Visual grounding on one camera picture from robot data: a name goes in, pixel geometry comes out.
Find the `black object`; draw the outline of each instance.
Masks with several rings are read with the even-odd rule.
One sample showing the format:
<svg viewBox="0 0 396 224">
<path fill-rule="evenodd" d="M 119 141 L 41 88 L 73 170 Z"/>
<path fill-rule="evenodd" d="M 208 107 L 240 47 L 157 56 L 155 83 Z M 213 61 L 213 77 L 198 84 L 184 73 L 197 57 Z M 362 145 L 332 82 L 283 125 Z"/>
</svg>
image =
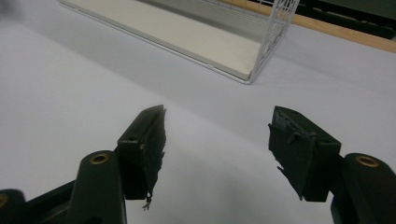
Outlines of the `black object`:
<svg viewBox="0 0 396 224">
<path fill-rule="evenodd" d="M 334 223 L 396 221 L 396 175 L 381 160 L 359 153 L 339 156 L 341 143 L 297 111 L 276 106 L 269 124 L 273 152 L 300 198 L 325 202 L 334 195 Z"/>
<path fill-rule="evenodd" d="M 113 151 L 85 157 L 76 181 L 26 202 L 16 189 L 0 190 L 1 224 L 126 223 L 124 198 L 149 209 L 163 163 L 165 110 L 142 111 Z"/>
<path fill-rule="evenodd" d="M 376 35 L 392 39 L 396 35 L 395 14 L 391 1 L 378 1 L 372 8 L 370 1 L 341 1 L 341 0 L 301 0 L 296 14 L 320 21 L 326 21 L 369 35 Z"/>
</svg>

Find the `white table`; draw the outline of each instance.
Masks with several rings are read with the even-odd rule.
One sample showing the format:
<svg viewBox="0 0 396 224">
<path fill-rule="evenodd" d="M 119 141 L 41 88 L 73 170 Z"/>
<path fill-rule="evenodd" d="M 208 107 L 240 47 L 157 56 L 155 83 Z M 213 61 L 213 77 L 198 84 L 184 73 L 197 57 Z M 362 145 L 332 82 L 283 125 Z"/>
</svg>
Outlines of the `white table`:
<svg viewBox="0 0 396 224">
<path fill-rule="evenodd" d="M 79 15 L 56 1 L 0 4 L 0 189 L 27 200 L 115 148 L 137 114 L 167 108 L 151 208 L 129 223 L 332 223 L 306 203 L 267 149 L 275 105 L 396 170 L 396 54 L 292 25 L 245 86 Z"/>
</svg>

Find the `wooden edge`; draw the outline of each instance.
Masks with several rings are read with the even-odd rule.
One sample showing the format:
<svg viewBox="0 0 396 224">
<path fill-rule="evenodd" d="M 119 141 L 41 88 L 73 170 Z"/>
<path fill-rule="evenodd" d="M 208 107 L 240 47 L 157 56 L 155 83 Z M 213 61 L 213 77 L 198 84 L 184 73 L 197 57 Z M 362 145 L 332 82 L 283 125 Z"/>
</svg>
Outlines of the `wooden edge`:
<svg viewBox="0 0 396 224">
<path fill-rule="evenodd" d="M 220 2 L 227 3 L 236 7 L 242 7 L 250 11 L 257 11 L 263 15 L 269 16 L 272 8 L 260 5 L 254 2 L 247 2 L 245 0 L 220 0 Z M 318 21 L 301 15 L 294 15 L 291 23 L 303 26 L 305 28 L 322 32 L 327 35 L 333 35 L 345 40 L 353 41 L 365 46 L 384 51 L 396 53 L 396 42 L 386 38 L 375 35 L 368 35 L 359 31 L 351 30 L 342 26 L 327 23 L 325 21 Z"/>
</svg>

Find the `black mechanical arm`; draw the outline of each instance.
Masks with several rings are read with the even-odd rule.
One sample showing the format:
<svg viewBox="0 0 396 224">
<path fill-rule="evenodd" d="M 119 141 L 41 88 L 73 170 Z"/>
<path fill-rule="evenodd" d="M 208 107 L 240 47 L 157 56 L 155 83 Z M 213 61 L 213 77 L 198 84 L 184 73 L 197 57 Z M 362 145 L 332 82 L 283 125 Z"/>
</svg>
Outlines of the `black mechanical arm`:
<svg viewBox="0 0 396 224">
<path fill-rule="evenodd" d="M 336 224 L 396 223 L 396 175 L 381 160 L 351 153 L 297 111 L 276 106 L 269 149 L 300 199 L 326 202 Z"/>
<path fill-rule="evenodd" d="M 75 181 L 26 202 L 19 190 L 0 190 L 1 224 L 124 224 L 124 200 L 149 209 L 165 145 L 162 105 L 142 111 L 114 151 L 85 157 Z M 336 224 L 396 223 L 396 175 L 381 160 L 352 153 L 297 111 L 276 106 L 269 149 L 300 199 L 325 202 Z"/>
<path fill-rule="evenodd" d="M 165 110 L 142 111 L 114 151 L 85 157 L 75 181 L 26 202 L 16 189 L 0 190 L 1 224 L 124 224 L 124 200 L 147 200 L 163 163 Z"/>
</svg>

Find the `gold screw insert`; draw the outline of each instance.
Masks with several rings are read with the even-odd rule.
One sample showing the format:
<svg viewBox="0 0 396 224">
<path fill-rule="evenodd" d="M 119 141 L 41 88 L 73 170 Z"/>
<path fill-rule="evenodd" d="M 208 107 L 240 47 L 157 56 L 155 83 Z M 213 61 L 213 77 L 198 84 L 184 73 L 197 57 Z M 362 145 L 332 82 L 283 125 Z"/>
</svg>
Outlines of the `gold screw insert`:
<svg viewBox="0 0 396 224">
<path fill-rule="evenodd" d="M 8 202 L 8 195 L 0 194 L 0 208 L 2 208 Z"/>
<path fill-rule="evenodd" d="M 362 165 L 369 166 L 369 167 L 378 167 L 378 161 L 374 160 L 373 158 L 366 157 L 366 156 L 358 156 L 356 157 L 356 161 Z"/>
<path fill-rule="evenodd" d="M 100 154 L 92 156 L 90 158 L 90 163 L 94 164 L 94 165 L 102 164 L 102 163 L 108 161 L 108 159 L 110 159 L 110 158 L 108 157 L 108 155 L 106 153 L 100 153 Z"/>
</svg>

